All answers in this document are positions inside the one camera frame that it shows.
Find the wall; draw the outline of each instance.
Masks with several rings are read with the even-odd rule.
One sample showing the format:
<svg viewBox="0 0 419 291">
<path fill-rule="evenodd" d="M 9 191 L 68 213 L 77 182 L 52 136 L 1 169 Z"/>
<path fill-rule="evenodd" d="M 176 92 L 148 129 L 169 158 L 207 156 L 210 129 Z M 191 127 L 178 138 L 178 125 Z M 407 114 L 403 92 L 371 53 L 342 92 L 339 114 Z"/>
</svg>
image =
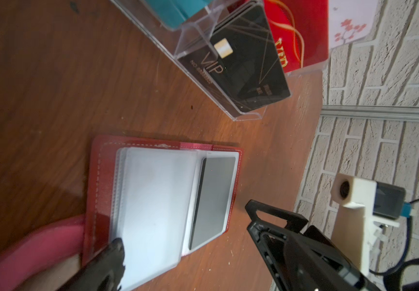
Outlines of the wall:
<svg viewBox="0 0 419 291">
<path fill-rule="evenodd" d="M 371 33 L 332 52 L 323 91 L 329 105 L 419 106 L 419 1 L 380 0 Z"/>
<path fill-rule="evenodd" d="M 322 117 L 295 206 L 295 211 L 330 236 L 337 204 L 330 201 L 335 173 L 377 180 L 404 187 L 406 201 L 419 197 L 419 123 Z M 413 221 L 411 258 L 419 257 L 419 204 Z M 372 269 L 385 271 L 400 258 L 405 241 L 402 227 L 387 227 L 388 242 L 377 244 L 380 255 Z M 381 284 L 381 278 L 372 276 Z M 419 279 L 419 267 L 404 273 L 404 282 Z"/>
</svg>

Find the table surface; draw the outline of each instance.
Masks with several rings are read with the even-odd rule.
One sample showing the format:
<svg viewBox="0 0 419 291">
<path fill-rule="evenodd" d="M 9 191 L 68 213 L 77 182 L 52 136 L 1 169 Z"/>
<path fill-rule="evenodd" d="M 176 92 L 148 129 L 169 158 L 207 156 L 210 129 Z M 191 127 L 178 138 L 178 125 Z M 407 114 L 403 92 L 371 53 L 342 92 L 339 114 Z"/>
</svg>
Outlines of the table surface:
<svg viewBox="0 0 419 291">
<path fill-rule="evenodd" d="M 85 212 L 98 134 L 244 148 L 227 234 L 138 290 L 267 290 L 250 199 L 291 210 L 322 106 L 321 73 L 256 121 L 231 121 L 113 4 L 0 0 L 0 252 Z"/>
</svg>

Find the white card with flowers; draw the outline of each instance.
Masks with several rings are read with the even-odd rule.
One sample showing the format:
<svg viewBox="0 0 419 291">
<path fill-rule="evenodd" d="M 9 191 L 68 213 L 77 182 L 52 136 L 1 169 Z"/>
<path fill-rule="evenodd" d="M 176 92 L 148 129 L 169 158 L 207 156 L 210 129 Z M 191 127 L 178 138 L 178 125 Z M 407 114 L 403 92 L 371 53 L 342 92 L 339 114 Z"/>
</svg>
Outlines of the white card with flowers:
<svg viewBox="0 0 419 291">
<path fill-rule="evenodd" d="M 378 0 L 329 0 L 329 49 L 364 38 L 373 26 Z"/>
</svg>

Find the card chip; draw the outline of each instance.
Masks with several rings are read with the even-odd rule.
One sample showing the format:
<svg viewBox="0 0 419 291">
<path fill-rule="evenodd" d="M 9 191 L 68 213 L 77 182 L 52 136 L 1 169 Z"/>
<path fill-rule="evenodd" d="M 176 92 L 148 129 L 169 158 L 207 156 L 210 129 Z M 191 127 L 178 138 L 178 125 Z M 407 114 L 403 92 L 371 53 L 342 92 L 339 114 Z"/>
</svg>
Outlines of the card chip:
<svg viewBox="0 0 419 291">
<path fill-rule="evenodd" d="M 226 38 L 215 44 L 214 48 L 217 50 L 222 59 L 234 52 Z"/>
</svg>

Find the metal strip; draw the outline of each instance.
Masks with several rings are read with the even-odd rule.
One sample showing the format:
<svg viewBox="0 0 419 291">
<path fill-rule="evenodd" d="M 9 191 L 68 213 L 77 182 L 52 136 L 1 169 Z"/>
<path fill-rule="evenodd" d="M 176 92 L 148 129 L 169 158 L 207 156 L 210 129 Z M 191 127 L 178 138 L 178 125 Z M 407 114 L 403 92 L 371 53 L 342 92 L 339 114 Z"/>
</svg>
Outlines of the metal strip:
<svg viewBox="0 0 419 291">
<path fill-rule="evenodd" d="M 419 107 L 323 105 L 321 115 L 419 122 Z"/>
</svg>

